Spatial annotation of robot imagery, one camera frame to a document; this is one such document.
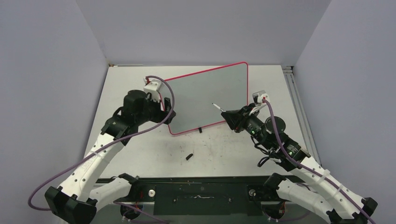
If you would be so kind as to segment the white whiteboard marker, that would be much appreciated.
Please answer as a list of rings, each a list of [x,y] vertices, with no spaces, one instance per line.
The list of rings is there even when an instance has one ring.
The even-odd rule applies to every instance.
[[[215,104],[215,103],[212,103],[212,105],[213,105],[214,107],[216,107],[218,110],[220,110],[221,112],[225,112],[225,111],[226,111],[226,110],[222,109],[220,106],[218,106],[218,105]]]

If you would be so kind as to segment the pink framed whiteboard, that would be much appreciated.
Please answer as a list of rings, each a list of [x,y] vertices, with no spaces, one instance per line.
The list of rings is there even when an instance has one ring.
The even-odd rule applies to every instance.
[[[175,97],[177,113],[168,125],[172,135],[183,134],[223,122],[221,111],[248,104],[248,64],[239,62],[166,79],[161,98]]]

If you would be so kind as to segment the black marker cap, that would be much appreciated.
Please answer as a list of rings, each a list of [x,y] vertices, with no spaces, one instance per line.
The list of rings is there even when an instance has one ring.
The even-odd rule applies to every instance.
[[[192,156],[193,154],[189,154],[185,159],[188,161]]]

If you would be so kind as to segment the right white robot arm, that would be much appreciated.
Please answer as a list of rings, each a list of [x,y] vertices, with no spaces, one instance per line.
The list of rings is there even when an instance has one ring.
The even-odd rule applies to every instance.
[[[230,129],[236,133],[246,131],[265,157],[262,162],[273,161],[285,171],[303,180],[309,188],[293,183],[285,176],[273,173],[265,182],[264,194],[270,200],[280,198],[313,212],[328,224],[374,223],[372,215],[378,203],[362,197],[337,181],[309,152],[285,132],[286,124],[270,112],[261,121],[257,115],[261,107],[254,103],[239,110],[221,110]]]

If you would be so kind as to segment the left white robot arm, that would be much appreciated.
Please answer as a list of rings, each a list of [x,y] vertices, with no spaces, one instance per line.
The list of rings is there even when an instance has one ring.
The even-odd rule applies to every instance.
[[[121,174],[113,181],[94,188],[104,169],[129,142],[143,131],[139,126],[154,122],[169,124],[175,116],[174,96],[163,98],[157,91],[132,90],[124,97],[123,106],[109,118],[90,152],[71,167],[71,175],[57,188],[49,187],[45,199],[51,212],[68,224],[89,224],[97,211],[124,197],[133,201],[139,196],[136,178]]]

